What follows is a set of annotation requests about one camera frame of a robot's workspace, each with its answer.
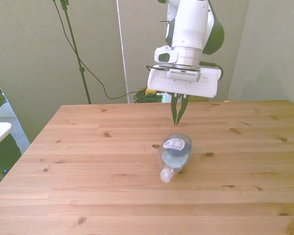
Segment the bottle cap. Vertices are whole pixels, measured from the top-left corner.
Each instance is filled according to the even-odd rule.
[[[160,173],[160,178],[164,183],[169,183],[173,177],[172,169],[165,167]]]

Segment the clear plastic bottle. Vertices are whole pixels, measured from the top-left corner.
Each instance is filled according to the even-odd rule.
[[[160,178],[169,183],[191,159],[192,140],[183,134],[169,135],[159,148]]]

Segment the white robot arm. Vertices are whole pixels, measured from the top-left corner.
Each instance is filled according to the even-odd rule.
[[[173,94],[214,97],[219,69],[201,68],[202,54],[212,54],[223,44],[224,30],[210,0],[169,0],[168,45],[155,51],[158,65],[150,70],[147,86]]]

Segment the wood grain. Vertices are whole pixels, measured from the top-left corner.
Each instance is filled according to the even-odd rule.
[[[164,184],[158,147],[193,154]],[[0,235],[294,235],[294,105],[62,106],[0,183]]]

